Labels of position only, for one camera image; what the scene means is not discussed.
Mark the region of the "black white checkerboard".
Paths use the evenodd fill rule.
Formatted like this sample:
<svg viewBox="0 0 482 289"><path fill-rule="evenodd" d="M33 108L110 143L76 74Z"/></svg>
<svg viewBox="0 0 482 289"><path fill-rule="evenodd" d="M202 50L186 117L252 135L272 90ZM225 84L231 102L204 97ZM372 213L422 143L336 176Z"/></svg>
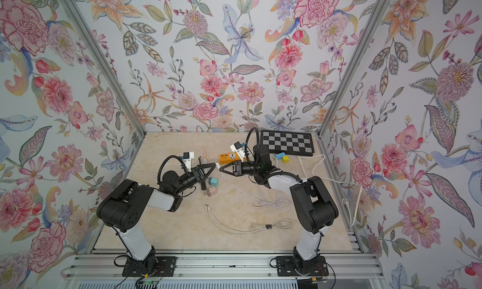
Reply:
<svg viewBox="0 0 482 289"><path fill-rule="evenodd" d="M315 153L312 135L307 132L261 130L261 138L270 154L311 157Z"/></svg>

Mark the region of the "pink charger adapter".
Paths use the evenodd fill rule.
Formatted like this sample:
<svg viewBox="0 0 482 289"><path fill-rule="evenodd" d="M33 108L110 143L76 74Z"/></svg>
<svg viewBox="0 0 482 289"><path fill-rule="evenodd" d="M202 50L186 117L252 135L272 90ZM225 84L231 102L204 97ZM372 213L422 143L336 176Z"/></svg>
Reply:
<svg viewBox="0 0 482 289"><path fill-rule="evenodd" d="M207 190L205 191L205 195L208 196L208 197L212 197L214 195L216 195L217 193L217 188L216 187L209 187L207 188Z"/></svg>

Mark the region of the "orange power strip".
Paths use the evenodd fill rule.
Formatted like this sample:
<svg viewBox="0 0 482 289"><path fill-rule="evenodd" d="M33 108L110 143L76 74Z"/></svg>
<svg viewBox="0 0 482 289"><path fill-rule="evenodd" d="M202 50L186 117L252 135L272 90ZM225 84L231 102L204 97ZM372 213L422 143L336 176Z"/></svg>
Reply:
<svg viewBox="0 0 482 289"><path fill-rule="evenodd" d="M226 165L234 161L241 161L241 160L246 160L245 157L242 159L239 157L238 153L232 152L232 153L225 153L225 154L220 154L218 156L218 162L220 165Z"/></svg>

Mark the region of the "teal usb charger adapter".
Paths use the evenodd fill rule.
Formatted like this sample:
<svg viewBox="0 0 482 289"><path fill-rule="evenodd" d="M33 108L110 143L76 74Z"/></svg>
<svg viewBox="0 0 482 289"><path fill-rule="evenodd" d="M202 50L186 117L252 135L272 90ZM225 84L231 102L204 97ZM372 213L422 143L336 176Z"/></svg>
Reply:
<svg viewBox="0 0 482 289"><path fill-rule="evenodd" d="M211 185L213 187L217 187L218 186L218 179L215 178L215 177L209 177L208 183L209 183L209 185Z"/></svg>

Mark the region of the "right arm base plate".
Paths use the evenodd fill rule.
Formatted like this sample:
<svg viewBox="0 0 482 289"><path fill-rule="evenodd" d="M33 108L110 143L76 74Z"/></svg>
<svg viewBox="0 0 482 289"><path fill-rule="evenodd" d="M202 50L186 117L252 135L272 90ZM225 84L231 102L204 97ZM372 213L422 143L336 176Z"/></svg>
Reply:
<svg viewBox="0 0 482 289"><path fill-rule="evenodd" d="M325 257L321 255L308 261L295 256L277 256L275 260L278 276L324 277L330 275Z"/></svg>

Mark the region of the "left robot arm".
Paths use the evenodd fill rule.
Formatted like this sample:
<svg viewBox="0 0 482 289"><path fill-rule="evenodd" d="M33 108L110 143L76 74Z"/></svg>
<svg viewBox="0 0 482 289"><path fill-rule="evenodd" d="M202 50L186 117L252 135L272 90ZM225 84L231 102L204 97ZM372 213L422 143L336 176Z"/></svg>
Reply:
<svg viewBox="0 0 482 289"><path fill-rule="evenodd" d="M96 215L115 231L126 248L127 276L135 273L151 276L163 269L154 246L138 225L144 210L155 207L176 212L184 199L183 193L205 182L216 167L215 163L207 163L188 168L181 157L171 155L158 170L157 189L125 179L101 202Z"/></svg>

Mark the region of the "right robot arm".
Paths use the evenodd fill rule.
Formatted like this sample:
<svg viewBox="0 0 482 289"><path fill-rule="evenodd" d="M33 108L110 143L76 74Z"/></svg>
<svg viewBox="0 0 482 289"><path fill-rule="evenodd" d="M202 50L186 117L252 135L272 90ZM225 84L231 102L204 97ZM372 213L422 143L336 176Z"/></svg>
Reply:
<svg viewBox="0 0 482 289"><path fill-rule="evenodd" d="M277 258L282 274L301 276L330 275L331 268L320 253L320 245L330 226L339 216L338 207L321 177L302 179L300 176L277 168L271 161L269 148L262 143L258 128L252 128L244 144L244 152L238 161L219 168L233 177L251 176L254 182L291 196L297 220L303 232L287 263Z"/></svg>

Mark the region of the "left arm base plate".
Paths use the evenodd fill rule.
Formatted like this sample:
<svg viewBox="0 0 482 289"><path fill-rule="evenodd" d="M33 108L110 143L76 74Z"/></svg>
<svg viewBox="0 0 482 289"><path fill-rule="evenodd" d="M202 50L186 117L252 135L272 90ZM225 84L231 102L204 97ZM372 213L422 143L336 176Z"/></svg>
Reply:
<svg viewBox="0 0 482 289"><path fill-rule="evenodd" d="M155 256L144 261L133 260L127 256L123 265L123 277L172 277L176 267L177 257Z"/></svg>

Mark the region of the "aluminium front rail frame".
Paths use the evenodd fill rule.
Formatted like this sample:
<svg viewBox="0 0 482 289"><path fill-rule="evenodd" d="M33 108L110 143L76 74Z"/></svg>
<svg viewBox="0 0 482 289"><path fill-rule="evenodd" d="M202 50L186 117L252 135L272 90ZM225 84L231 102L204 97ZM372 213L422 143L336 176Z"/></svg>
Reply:
<svg viewBox="0 0 482 289"><path fill-rule="evenodd" d="M387 288L376 257L348 237L351 250L324 251L304 273L287 250L159 250L163 267L142 278L126 267L120 250L95 249L75 256L60 275L63 288Z"/></svg>

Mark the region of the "blue cylinder block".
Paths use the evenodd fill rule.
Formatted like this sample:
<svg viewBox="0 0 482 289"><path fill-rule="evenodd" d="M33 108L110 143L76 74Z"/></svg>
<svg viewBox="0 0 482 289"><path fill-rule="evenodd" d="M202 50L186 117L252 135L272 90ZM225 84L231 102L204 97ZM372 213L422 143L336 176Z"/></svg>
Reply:
<svg viewBox="0 0 482 289"><path fill-rule="evenodd" d="M276 159L282 159L285 155L286 155L286 154L285 154L284 152L282 152L282 153L276 154L276 155L275 155L275 158L276 158Z"/></svg>

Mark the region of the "white pink electric toothbrush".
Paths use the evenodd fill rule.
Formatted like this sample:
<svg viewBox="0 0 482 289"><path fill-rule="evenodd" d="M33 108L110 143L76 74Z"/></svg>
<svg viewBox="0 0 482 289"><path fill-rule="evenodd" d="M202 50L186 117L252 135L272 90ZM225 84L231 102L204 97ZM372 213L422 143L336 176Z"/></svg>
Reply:
<svg viewBox="0 0 482 289"><path fill-rule="evenodd" d="M207 151L206 151L206 148L205 148L205 147L202 147L202 152L203 152L203 155L202 155L202 164L207 164L207 163L208 163L208 159L207 159Z"/></svg>

